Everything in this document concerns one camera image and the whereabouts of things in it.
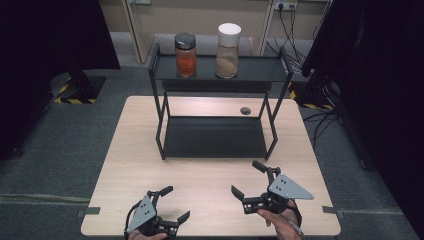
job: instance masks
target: orange jar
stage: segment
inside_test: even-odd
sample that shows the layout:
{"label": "orange jar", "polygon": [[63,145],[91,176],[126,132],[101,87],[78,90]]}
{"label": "orange jar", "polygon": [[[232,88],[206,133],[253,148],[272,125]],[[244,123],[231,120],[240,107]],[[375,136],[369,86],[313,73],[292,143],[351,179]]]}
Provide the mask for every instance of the orange jar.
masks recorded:
{"label": "orange jar", "polygon": [[191,77],[196,74],[196,37],[192,33],[175,35],[175,58],[180,76]]}

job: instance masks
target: glass jar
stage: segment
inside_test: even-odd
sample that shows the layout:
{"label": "glass jar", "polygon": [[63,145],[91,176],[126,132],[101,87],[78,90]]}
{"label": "glass jar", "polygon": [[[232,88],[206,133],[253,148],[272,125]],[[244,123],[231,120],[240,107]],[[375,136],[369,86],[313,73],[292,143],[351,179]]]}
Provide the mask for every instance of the glass jar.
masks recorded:
{"label": "glass jar", "polygon": [[216,75],[232,78],[238,69],[238,45],[241,28],[234,23],[224,23],[218,28],[218,51],[216,54]]}
{"label": "glass jar", "polygon": [[175,35],[175,58],[180,76],[191,77],[196,74],[196,36],[192,33]]}

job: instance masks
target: power outlet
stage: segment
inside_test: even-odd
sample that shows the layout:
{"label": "power outlet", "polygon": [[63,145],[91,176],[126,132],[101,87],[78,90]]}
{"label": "power outlet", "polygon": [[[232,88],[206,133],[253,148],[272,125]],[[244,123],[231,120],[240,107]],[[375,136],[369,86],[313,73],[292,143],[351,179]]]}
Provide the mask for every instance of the power outlet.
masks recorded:
{"label": "power outlet", "polygon": [[277,0],[275,10],[280,10],[280,4],[283,4],[283,11],[294,11],[297,8],[297,0]]}

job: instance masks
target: black lid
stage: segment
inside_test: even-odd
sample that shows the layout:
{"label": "black lid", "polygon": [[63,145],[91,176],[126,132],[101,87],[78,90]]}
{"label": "black lid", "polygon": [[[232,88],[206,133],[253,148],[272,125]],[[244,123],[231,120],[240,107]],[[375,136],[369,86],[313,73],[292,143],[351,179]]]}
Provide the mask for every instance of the black lid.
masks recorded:
{"label": "black lid", "polygon": [[196,36],[193,33],[178,33],[175,35],[175,47],[182,50],[190,50],[196,46]]}

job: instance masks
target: cable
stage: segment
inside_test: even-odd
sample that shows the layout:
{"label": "cable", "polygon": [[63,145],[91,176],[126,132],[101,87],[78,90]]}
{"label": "cable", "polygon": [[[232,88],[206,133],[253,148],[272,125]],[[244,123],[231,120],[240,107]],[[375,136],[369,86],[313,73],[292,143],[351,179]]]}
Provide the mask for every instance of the cable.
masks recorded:
{"label": "cable", "polygon": [[[277,45],[277,47],[278,47],[278,49],[280,48],[280,46],[278,46],[278,44],[277,44],[277,40],[276,40],[276,38],[274,38],[274,42],[275,42],[275,45]],[[279,51],[277,51],[275,48],[273,48],[272,46],[271,46],[271,44],[269,44],[269,42],[268,41],[266,41],[266,44],[268,45],[268,47],[275,53],[275,55],[279,55]],[[300,65],[299,64],[297,64],[296,62],[294,62],[294,58],[292,57],[292,56],[290,56],[290,55],[287,55],[288,57],[289,57],[289,59],[290,59],[290,64],[293,66],[293,71],[294,72],[296,72],[296,73],[302,73],[301,72],[301,70],[300,70]]]}
{"label": "cable", "polygon": [[296,11],[294,9],[294,6],[290,6],[290,9],[291,9],[290,10],[290,32],[287,32],[287,28],[286,28],[286,25],[284,23],[283,16],[282,16],[283,8],[282,8],[282,6],[279,6],[279,8],[280,8],[279,16],[280,16],[281,24],[283,25],[284,33],[286,34],[286,37],[287,37],[286,41],[283,43],[283,47],[285,47],[287,42],[290,43],[290,45],[292,46],[292,48],[294,50],[295,57],[292,57],[290,55],[289,55],[289,57],[291,58],[292,64],[293,65],[296,64],[296,67],[299,69],[299,72],[300,72],[300,67],[303,64],[302,58],[304,59],[305,56],[297,50],[296,44],[295,44],[295,41],[294,41],[294,23],[295,23],[295,20],[296,20]]}
{"label": "cable", "polygon": [[332,3],[333,3],[333,0],[327,1],[327,4],[325,5],[325,8],[324,8],[324,10],[322,11],[322,14],[321,14],[321,20],[315,26],[314,32],[312,33],[312,41],[310,42],[308,49],[310,49],[312,47],[312,44],[315,41],[316,31],[318,30],[318,27],[321,26],[322,22],[324,21],[324,18],[327,16],[328,9],[329,9],[329,7],[331,6]]}
{"label": "cable", "polygon": [[[336,114],[336,117],[331,119],[327,125],[321,130],[320,133],[318,133],[318,129],[320,128],[320,126],[324,123],[324,121],[331,115]],[[324,116],[323,118],[321,118],[320,120],[315,120],[315,121],[319,121],[318,125],[315,127],[314,130],[314,136],[313,138],[311,138],[310,140],[312,141],[312,149],[315,151],[315,145],[316,145],[316,140],[324,133],[324,131],[330,126],[330,124],[332,122],[334,122],[335,120],[339,119],[339,116],[337,115],[337,112],[335,109],[329,111],[329,112],[322,112],[322,113],[317,113],[314,115],[311,115],[309,117],[306,117],[303,119],[303,121],[312,121],[310,119],[314,118],[314,117],[318,117],[318,116]]]}

